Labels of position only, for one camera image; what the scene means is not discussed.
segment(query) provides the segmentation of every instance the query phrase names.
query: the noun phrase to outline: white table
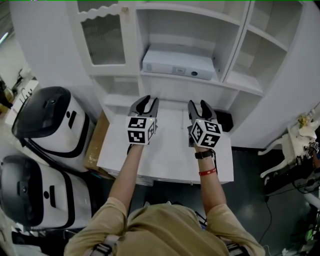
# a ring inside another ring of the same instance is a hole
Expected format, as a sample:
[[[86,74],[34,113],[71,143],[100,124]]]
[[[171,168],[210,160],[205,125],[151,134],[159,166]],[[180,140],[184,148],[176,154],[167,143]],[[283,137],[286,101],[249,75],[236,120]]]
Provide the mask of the white table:
[[[127,156],[125,115],[116,115],[110,124],[101,148],[97,166],[116,176]],[[186,110],[160,108],[155,135],[144,147],[137,184],[152,185],[155,181],[200,183],[195,150],[188,147],[191,125]],[[215,148],[218,177],[222,183],[234,181],[231,142],[223,133]]]

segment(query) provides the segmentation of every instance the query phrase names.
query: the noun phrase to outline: white cabinet door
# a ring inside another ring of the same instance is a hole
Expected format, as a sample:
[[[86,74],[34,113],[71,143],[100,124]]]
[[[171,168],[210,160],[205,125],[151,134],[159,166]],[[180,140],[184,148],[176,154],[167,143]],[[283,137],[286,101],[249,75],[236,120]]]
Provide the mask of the white cabinet door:
[[[66,4],[73,37],[88,75],[138,74],[134,2]]]

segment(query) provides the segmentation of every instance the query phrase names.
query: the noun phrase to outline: white projector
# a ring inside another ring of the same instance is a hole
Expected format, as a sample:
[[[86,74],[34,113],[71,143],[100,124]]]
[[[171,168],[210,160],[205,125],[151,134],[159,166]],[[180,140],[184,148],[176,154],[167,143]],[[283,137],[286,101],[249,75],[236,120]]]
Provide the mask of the white projector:
[[[150,45],[142,61],[144,72],[211,80],[215,73],[211,54],[201,48],[179,44]]]

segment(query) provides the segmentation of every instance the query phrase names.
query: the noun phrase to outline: black watch strap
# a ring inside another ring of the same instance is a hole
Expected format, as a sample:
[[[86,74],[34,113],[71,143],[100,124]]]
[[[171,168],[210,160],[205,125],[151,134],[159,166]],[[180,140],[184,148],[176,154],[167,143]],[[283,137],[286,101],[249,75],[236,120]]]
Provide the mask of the black watch strap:
[[[207,151],[204,151],[204,152],[195,153],[194,156],[196,159],[204,159],[207,157],[213,157],[214,151],[212,149],[208,149]]]

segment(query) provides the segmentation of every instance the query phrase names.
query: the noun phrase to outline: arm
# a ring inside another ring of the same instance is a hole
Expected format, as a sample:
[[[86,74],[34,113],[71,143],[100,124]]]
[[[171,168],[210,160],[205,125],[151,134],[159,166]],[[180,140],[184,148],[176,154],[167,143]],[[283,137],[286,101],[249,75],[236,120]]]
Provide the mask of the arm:
[[[129,210],[130,202],[136,186],[136,178],[144,145],[133,145],[121,171],[114,181],[109,197],[116,198]]]
[[[126,226],[127,213],[133,196],[143,145],[134,145],[113,183],[107,202],[95,213],[88,225],[65,247],[66,256],[84,255],[108,235],[120,236]]]
[[[208,150],[207,148],[198,147],[196,145],[194,147],[197,153]],[[198,159],[198,165],[199,172],[212,170],[216,167],[212,157],[210,156],[203,159]],[[217,172],[200,176],[200,182],[202,202],[206,215],[213,207],[227,203],[226,196],[218,179]]]
[[[196,152],[203,152],[208,149],[195,146],[195,150]],[[200,172],[212,170],[216,167],[210,156],[198,159],[198,165]],[[207,218],[206,230],[215,236],[245,246],[249,251],[249,255],[264,256],[264,249],[242,227],[236,216],[228,208],[226,196],[217,173],[200,176],[200,182],[202,201]]]

